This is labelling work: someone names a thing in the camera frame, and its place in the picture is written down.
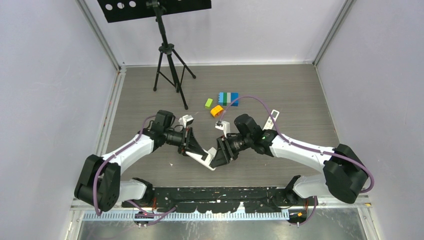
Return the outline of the white remote with red keypad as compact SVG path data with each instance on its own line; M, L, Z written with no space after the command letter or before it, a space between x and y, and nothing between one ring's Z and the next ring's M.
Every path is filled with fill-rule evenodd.
M217 153L217 150L214 147L211 147L209 150L203 149L203 154L188 151L186 151L185 153L187 156L196 160L198 163L202 164L209 170L214 171L216 169L215 167L211 167L212 160L214 159Z

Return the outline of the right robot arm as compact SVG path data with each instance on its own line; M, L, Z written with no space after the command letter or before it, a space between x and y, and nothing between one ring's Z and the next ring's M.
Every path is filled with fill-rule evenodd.
M239 115L234 124L238 132L217 138L209 166L214 169L227 165L237 159L239 152L253 149L260 155L292 160L317 170L317 175L294 176L284 188L282 198L291 205L314 196L333 196L353 204L369 179L362 162L347 145L332 148L298 141L276 130L262 129L248 114Z

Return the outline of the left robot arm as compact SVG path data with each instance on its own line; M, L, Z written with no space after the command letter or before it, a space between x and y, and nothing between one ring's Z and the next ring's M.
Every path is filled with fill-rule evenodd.
M141 129L129 142L102 156L88 156L74 189L74 197L94 207L97 215L112 209L118 202L148 207L155 198L153 185L141 178L122 180L122 174L141 158L153 153L164 144L176 146L179 154L190 157L210 170L217 150L200 146L190 124L193 118L179 119L182 130L172 125L176 116L159 110L145 119L147 127Z

